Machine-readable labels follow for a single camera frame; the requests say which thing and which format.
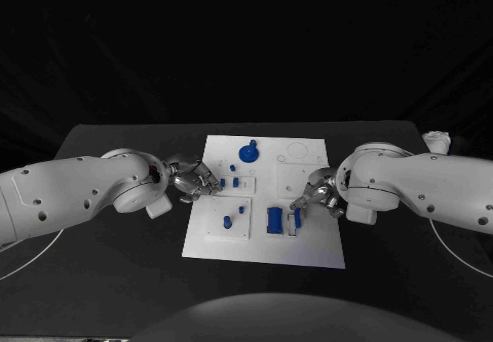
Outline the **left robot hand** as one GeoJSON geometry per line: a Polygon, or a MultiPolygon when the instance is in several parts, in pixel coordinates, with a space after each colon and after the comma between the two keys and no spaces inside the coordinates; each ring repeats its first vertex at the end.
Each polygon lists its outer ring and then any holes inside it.
{"type": "Polygon", "coordinates": [[[214,196],[224,186],[212,170],[195,155],[176,154],[163,160],[169,171],[171,184],[184,192],[181,202],[192,203],[202,196],[214,196]]]}

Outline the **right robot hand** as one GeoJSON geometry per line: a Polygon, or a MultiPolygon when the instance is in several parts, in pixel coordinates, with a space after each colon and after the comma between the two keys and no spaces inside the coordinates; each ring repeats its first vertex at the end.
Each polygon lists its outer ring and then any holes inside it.
{"type": "Polygon", "coordinates": [[[308,210],[313,204],[328,209],[335,219],[345,215],[345,210],[338,206],[341,195],[336,187],[336,172],[335,167],[325,167],[312,172],[303,195],[290,204],[290,210],[308,210]]]}

